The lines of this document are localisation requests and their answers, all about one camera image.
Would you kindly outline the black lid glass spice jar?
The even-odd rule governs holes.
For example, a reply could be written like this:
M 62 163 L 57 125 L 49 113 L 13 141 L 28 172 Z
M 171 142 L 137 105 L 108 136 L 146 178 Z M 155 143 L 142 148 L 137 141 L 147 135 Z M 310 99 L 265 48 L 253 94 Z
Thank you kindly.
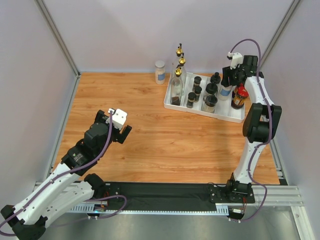
M 219 85 L 221 82 L 221 76 L 219 72 L 215 72 L 211 77 L 210 77 L 210 83 L 213 85 Z

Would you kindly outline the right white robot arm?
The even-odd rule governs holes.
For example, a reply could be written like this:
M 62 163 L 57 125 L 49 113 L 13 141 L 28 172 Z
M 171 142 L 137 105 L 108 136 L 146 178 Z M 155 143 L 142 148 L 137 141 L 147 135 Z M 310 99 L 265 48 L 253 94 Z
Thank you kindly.
M 231 63 L 222 69 L 221 84 L 223 87 L 243 86 L 248 92 L 251 107 L 242 127 L 244 150 L 222 195 L 232 203 L 254 202 L 253 173 L 261 152 L 275 137 L 282 108 L 275 105 L 267 93 L 257 56 L 229 52 L 227 58 Z

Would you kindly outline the oil bottle dark sauce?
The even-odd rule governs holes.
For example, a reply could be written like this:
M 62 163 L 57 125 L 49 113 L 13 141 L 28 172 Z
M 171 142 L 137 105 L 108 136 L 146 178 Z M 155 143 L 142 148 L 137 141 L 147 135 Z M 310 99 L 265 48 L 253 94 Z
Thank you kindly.
M 174 71 L 176 69 L 176 67 L 180 64 L 179 60 L 182 56 L 183 53 L 183 49 L 182 49 L 182 44 L 180 43 L 175 51 L 175 57 L 174 60 L 172 62 L 172 70 Z
M 181 105 L 183 93 L 183 81 L 181 79 L 182 69 L 180 65 L 174 70 L 174 76 L 170 80 L 170 103 L 175 106 Z

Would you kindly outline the oil bottle dark sauce back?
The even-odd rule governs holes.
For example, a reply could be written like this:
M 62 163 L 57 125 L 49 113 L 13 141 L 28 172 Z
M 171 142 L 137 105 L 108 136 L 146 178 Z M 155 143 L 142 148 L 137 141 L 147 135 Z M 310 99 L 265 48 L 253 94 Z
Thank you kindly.
M 170 80 L 170 103 L 175 106 L 181 105 L 183 93 L 183 81 L 181 79 L 182 69 L 180 65 L 174 70 L 174 76 Z

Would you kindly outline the black label spice shaker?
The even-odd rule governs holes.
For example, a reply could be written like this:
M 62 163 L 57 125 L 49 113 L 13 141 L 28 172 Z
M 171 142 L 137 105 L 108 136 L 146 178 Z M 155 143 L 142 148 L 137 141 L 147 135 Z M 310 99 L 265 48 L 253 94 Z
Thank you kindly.
M 199 87 L 199 86 L 200 86 L 201 81 L 202 81 L 202 78 L 201 78 L 199 75 L 196 75 L 196 76 L 193 78 L 193 87 L 192 87 L 192 91 L 193 91 L 193 92 L 195 91 L 195 88 L 196 88 L 196 87 Z

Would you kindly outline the clear oil bottle gold spout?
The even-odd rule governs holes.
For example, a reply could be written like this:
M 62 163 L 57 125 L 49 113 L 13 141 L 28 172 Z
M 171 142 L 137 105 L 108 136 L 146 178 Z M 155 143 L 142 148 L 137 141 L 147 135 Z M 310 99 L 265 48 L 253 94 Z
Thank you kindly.
M 179 62 L 179 66 L 181 68 L 181 80 L 182 80 L 182 83 L 183 83 L 182 92 L 184 93 L 185 87 L 186 87 L 186 78 L 187 78 L 187 71 L 185 69 L 186 59 L 185 59 L 185 54 L 184 53 L 181 54 L 178 62 Z

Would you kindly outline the silver lid jar white beads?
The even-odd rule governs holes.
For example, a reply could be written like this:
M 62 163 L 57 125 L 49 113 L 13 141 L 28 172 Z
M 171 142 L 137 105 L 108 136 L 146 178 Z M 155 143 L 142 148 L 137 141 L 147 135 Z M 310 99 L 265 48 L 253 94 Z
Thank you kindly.
M 221 88 L 220 88 L 220 91 L 218 94 L 218 98 L 222 101 L 228 100 L 232 89 L 233 89 L 232 85 L 230 85 L 230 86 L 221 85 Z

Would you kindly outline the small black lid jar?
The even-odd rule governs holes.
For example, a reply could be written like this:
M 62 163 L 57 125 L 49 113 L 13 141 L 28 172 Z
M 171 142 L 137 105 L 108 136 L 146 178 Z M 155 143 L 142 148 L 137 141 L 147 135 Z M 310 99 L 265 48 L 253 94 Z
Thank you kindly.
M 187 96 L 186 107 L 189 109 L 192 109 L 194 106 L 195 99 L 196 99 L 196 94 L 194 92 L 189 92 Z
M 194 102 L 195 103 L 197 103 L 199 101 L 201 92 L 202 92 L 202 88 L 199 85 L 194 87 L 194 93 L 195 93 Z

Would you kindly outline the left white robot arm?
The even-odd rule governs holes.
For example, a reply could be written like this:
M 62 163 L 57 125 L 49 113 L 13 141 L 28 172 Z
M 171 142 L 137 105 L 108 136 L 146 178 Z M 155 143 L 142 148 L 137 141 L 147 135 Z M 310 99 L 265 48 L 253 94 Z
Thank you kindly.
M 12 233 L 5 237 L 38 240 L 61 215 L 82 202 L 107 203 L 105 182 L 95 173 L 86 172 L 98 163 L 111 143 L 123 144 L 132 127 L 125 125 L 127 113 L 110 108 L 99 110 L 94 123 L 75 146 L 70 148 L 55 170 L 24 200 L 4 206 L 1 225 L 9 225 Z

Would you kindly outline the oil bottle dark sauce front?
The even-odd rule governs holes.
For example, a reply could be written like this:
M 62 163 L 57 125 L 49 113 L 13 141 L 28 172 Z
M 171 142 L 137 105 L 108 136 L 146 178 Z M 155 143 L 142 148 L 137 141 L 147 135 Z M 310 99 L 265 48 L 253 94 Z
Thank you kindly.
M 182 44 L 180 43 L 175 51 L 175 57 L 174 60 L 172 62 L 172 70 L 174 71 L 176 69 L 176 67 L 180 64 L 179 60 L 182 56 L 183 53 L 183 49 L 182 49 Z

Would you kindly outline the silver lid jar blue label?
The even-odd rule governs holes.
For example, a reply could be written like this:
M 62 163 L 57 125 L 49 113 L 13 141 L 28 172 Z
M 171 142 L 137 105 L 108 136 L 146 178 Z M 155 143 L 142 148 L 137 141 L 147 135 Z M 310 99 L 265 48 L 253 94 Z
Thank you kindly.
M 155 62 L 155 82 L 158 85 L 163 85 L 165 83 L 165 62 L 158 60 Z

